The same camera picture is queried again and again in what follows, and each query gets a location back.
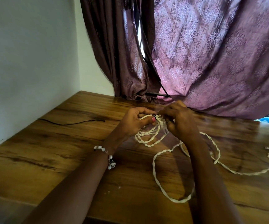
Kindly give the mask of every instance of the person's right hand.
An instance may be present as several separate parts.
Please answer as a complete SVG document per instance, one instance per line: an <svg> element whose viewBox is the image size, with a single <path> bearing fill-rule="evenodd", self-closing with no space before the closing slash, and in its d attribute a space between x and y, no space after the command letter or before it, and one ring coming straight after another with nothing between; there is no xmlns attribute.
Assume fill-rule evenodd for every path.
<svg viewBox="0 0 269 224"><path fill-rule="evenodd" d="M186 146L202 140L192 111L182 101L176 101L158 112L167 121L168 130Z"/></svg>

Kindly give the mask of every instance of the person's left arm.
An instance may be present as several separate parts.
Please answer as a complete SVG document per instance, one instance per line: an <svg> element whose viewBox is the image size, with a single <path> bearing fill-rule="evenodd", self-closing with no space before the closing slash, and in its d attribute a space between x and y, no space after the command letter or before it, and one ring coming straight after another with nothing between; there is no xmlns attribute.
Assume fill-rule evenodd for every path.
<svg viewBox="0 0 269 224"><path fill-rule="evenodd" d="M118 146L137 134L143 126L155 122L152 116L140 120L139 118L145 114L155 112L144 107L129 109L118 126L101 144L108 154L101 150L92 152L44 198L23 224L82 224L97 186L108 167L108 156L114 155Z"/></svg>

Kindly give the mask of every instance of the forearm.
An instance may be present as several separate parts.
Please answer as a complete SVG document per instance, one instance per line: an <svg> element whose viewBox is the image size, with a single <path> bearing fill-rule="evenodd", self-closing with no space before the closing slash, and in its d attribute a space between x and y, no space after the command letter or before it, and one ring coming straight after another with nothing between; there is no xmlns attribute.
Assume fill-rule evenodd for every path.
<svg viewBox="0 0 269 224"><path fill-rule="evenodd" d="M206 143L200 138L187 147L191 157L202 223L242 223L227 188L213 164Z"/></svg>
<svg viewBox="0 0 269 224"><path fill-rule="evenodd" d="M112 155L120 143L120 139L109 136L102 146ZM48 194L23 224L83 223L107 169L109 154L101 150L93 152L92 148L92 154Z"/></svg>

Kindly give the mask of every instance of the person's left hand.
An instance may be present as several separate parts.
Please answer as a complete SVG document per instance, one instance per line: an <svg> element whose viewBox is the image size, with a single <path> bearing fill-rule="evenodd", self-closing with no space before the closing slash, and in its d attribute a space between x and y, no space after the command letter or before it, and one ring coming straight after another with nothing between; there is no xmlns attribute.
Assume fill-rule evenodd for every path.
<svg viewBox="0 0 269 224"><path fill-rule="evenodd" d="M118 126L114 129L114 132L122 135L124 140L126 140L129 137L136 135L144 126L155 123L156 120L153 116L140 119L145 115L151 114L156 114L156 112L145 107L130 108L125 113Z"/></svg>

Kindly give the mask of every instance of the person's right arm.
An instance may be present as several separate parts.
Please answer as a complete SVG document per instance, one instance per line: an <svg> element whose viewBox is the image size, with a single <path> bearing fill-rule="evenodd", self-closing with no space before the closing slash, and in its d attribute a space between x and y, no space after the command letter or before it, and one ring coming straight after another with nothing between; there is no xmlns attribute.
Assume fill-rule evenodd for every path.
<svg viewBox="0 0 269 224"><path fill-rule="evenodd" d="M177 101L166 106L158 114L162 115L166 121L170 120L167 122L168 130L187 147L202 223L243 223L213 164L207 144L200 136L191 110L182 101Z"/></svg>

